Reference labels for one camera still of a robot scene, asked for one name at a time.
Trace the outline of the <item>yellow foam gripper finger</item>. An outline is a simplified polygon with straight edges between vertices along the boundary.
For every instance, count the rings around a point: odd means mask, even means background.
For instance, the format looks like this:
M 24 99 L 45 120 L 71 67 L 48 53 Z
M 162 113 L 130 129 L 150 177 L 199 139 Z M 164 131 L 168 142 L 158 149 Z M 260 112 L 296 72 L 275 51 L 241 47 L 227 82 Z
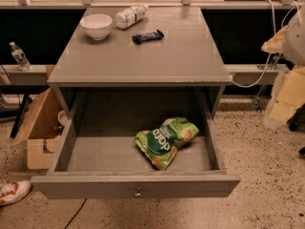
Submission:
M 284 53 L 287 26 L 281 28 L 272 38 L 264 42 L 261 50 L 268 53 Z
M 263 123 L 270 129 L 285 125 L 305 104 L 305 66 L 295 65 L 275 78 Z

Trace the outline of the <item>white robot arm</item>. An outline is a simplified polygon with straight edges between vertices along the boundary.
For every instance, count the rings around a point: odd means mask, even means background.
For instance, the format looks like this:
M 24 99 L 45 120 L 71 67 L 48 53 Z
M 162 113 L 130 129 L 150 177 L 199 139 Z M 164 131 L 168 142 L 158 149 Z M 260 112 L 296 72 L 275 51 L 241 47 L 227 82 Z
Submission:
M 305 5 L 289 23 L 265 42 L 261 50 L 281 53 L 294 64 L 287 73 L 279 73 L 274 81 L 272 99 L 264 116 L 271 129 L 285 125 L 305 104 Z

